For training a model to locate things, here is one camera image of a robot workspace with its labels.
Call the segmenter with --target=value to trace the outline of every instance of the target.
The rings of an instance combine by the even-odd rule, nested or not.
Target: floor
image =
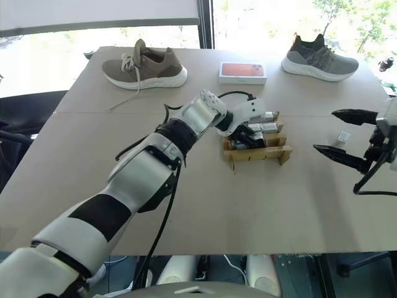
[[[0,261],[8,253],[0,252]],[[341,278],[336,273],[336,264],[352,262],[371,253],[349,253],[327,255],[332,282],[337,298],[397,298],[397,291],[393,282],[391,263],[385,258],[351,272],[349,278]],[[109,261],[117,261],[123,256],[111,256]],[[154,275],[161,272],[169,257],[156,257],[153,262]],[[240,264],[240,256],[229,255],[231,262]],[[135,257],[106,264],[106,276],[89,292],[88,297],[95,294],[106,294],[128,287],[133,279]],[[313,269],[313,257],[307,255],[276,255],[275,267],[279,275],[284,298],[318,298],[321,296],[319,277]],[[210,281],[226,281],[244,284],[240,273],[230,268],[223,256],[211,256],[208,278]]]

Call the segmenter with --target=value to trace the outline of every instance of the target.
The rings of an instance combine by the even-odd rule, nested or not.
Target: beige tabletop
[[[209,130],[188,153],[157,255],[396,249],[397,200],[353,195],[353,185],[362,176],[312,147],[314,143],[332,144],[345,130],[351,137],[344,148],[363,155],[373,127],[356,127],[328,115],[344,107],[384,108],[385,93],[365,65],[353,77],[332,84],[285,74],[277,63],[269,63],[264,89],[220,86],[216,75],[212,76],[218,62],[236,56],[178,50],[190,75],[185,86],[143,90],[120,109],[106,112],[113,102],[132,92],[113,87],[95,69],[100,69],[111,52],[123,51],[103,48],[94,56],[3,190],[0,250],[29,245],[62,211],[100,191],[115,166],[114,156],[163,120],[162,103],[182,104],[202,88],[260,94],[269,107],[281,110],[293,153],[282,167],[275,160],[240,162],[233,172],[222,158],[220,136]],[[189,57],[201,62],[194,67]],[[396,178],[397,173],[384,166],[367,187],[395,190]],[[136,215],[114,253],[147,254],[166,203]]]

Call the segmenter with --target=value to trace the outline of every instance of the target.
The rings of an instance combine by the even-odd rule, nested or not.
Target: orange phone box
[[[265,84],[266,71],[261,63],[222,62],[219,82],[225,84]]]

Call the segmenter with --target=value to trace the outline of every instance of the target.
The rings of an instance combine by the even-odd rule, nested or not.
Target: robotic hand
[[[0,297],[81,297],[137,212],[155,209],[174,190],[182,161],[209,127],[229,136],[245,122],[265,119],[252,99],[228,111],[209,91],[184,105],[133,147],[106,187],[61,214],[0,264]]]
[[[345,150],[332,146],[313,146],[326,157],[343,165],[350,166],[364,174],[364,177],[354,186],[354,194],[397,196],[396,192],[389,191],[360,191],[383,163],[390,163],[391,169],[397,171],[397,100],[392,99],[387,110],[381,113],[344,109],[334,111],[332,114],[350,124],[362,125],[363,123],[368,123],[375,125],[375,130],[370,137],[370,145],[364,154],[364,158],[349,155]]]

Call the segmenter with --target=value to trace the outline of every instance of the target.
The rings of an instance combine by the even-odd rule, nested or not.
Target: sneaker
[[[114,85],[131,90],[156,87],[179,87],[187,79],[187,70],[171,48],[165,52],[147,48],[139,39],[133,55],[123,54],[121,59],[107,60],[102,64],[106,78]]]
[[[357,60],[336,55],[325,46],[322,34],[319,34],[314,42],[303,42],[300,36],[296,35],[281,65],[287,73],[330,82],[347,79],[359,67]]]

